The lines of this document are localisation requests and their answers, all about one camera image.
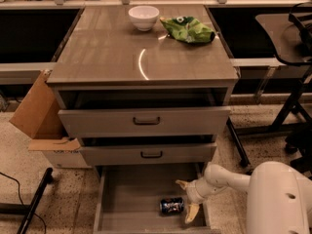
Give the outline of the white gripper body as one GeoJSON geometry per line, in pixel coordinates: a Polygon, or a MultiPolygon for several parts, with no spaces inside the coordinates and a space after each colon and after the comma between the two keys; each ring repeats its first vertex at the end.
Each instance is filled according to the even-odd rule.
{"type": "Polygon", "coordinates": [[[188,183],[186,194],[193,204],[202,204],[209,196],[216,193],[216,188],[201,177],[188,183]]]}

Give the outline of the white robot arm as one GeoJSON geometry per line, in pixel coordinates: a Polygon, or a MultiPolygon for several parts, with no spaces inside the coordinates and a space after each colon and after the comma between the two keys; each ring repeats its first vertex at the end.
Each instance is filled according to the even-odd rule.
{"type": "Polygon", "coordinates": [[[264,162],[251,175],[209,163],[200,178],[176,183],[188,198],[187,223],[210,196],[232,188],[247,194],[247,234],[310,234],[312,229],[312,181],[284,163],[264,162]]]}

